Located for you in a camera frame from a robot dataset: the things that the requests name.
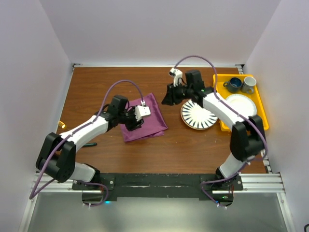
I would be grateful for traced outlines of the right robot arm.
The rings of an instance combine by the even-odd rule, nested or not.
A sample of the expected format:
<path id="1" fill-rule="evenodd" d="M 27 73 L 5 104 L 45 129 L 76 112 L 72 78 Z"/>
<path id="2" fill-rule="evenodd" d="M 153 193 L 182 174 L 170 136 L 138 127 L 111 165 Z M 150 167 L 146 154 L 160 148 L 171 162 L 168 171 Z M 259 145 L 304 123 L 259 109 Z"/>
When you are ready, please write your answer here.
<path id="1" fill-rule="evenodd" d="M 177 105 L 191 99 L 200 107 L 214 113 L 231 130 L 230 155 L 216 170 L 215 180 L 204 184 L 216 184 L 221 190 L 232 185 L 232 179 L 252 161 L 255 156 L 268 152 L 262 118 L 258 115 L 245 116 L 237 112 L 217 91 L 217 84 L 205 87 L 199 70 L 182 73 L 171 68 L 169 75 L 173 82 L 167 86 L 163 105 Z"/>

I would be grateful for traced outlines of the purple cloth napkin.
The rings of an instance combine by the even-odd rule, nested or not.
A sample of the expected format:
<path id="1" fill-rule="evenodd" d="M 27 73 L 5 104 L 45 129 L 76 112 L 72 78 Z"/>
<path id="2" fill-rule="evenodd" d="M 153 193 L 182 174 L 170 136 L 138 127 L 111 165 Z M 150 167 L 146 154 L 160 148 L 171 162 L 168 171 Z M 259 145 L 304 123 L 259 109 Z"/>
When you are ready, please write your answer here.
<path id="1" fill-rule="evenodd" d="M 144 100 L 146 105 L 150 108 L 151 115 L 144 119 L 144 123 L 140 129 L 134 131 L 128 131 L 125 125 L 121 124 L 120 129 L 124 142 L 133 142 L 163 136 L 164 131 L 168 129 L 154 94 L 149 93 L 145 95 Z"/>

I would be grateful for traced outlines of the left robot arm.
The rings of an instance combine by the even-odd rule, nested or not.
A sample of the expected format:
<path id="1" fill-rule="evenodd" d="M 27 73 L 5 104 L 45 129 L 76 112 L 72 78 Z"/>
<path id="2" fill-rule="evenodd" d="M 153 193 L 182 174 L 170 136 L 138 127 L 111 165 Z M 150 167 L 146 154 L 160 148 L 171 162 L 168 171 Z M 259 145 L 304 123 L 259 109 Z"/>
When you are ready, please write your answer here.
<path id="1" fill-rule="evenodd" d="M 98 170 L 76 162 L 76 153 L 90 140 L 107 133 L 119 124 L 128 131 L 141 128 L 144 118 L 151 112 L 145 101 L 127 108 L 128 99 L 115 95 L 110 104 L 103 106 L 89 120 L 62 134 L 50 133 L 46 136 L 36 161 L 36 168 L 57 182 L 67 180 L 82 181 L 88 189 L 96 189 L 100 184 Z"/>

